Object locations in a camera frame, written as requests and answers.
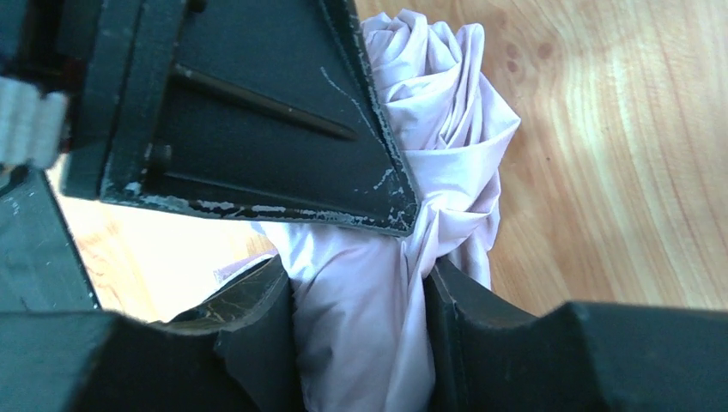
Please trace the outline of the pink folding umbrella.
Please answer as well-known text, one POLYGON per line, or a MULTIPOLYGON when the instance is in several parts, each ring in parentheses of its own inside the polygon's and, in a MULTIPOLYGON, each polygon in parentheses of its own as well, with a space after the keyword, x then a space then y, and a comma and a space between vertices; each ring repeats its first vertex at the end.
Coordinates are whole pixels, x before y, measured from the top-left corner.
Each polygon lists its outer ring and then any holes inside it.
POLYGON ((423 411, 435 385, 424 281, 450 258, 489 287, 501 213, 499 167, 521 120, 483 74, 486 31, 402 9, 361 23, 387 134, 416 204, 388 227, 255 221, 293 295, 307 411, 423 411))

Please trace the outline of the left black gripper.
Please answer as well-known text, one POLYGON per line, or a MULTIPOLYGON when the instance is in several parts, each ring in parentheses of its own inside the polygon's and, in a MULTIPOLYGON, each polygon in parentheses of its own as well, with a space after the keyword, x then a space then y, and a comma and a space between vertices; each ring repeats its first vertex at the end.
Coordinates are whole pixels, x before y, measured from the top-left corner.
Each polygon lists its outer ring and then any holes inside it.
POLYGON ((171 60, 168 1, 1 4, 1 311, 101 308, 46 174, 82 199, 141 189, 171 60))

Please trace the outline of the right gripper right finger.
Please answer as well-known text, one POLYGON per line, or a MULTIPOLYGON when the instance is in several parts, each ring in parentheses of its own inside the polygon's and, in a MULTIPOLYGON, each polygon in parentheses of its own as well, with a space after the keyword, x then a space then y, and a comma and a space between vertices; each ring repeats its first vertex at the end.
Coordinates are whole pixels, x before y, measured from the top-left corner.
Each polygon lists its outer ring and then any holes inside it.
POLYGON ((571 305, 536 317, 440 258, 424 282, 431 411, 587 411, 598 385, 571 305))

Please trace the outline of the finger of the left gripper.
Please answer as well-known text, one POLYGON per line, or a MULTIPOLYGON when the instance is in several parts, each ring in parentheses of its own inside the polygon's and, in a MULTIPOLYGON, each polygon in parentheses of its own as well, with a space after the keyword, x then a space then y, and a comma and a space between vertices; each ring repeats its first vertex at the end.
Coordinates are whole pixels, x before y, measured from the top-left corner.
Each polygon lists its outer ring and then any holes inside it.
POLYGON ((171 60, 141 189, 108 203, 379 232, 416 196, 352 1, 168 1, 171 60))

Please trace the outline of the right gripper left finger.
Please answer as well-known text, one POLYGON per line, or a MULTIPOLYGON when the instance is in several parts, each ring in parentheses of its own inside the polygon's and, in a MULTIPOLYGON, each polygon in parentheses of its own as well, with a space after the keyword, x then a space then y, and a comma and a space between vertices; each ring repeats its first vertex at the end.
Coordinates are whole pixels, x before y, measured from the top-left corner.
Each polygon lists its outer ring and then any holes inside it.
POLYGON ((166 397, 162 411, 302 411, 292 327, 292 291, 279 257, 237 275, 198 306, 162 323, 212 335, 210 377, 166 397))

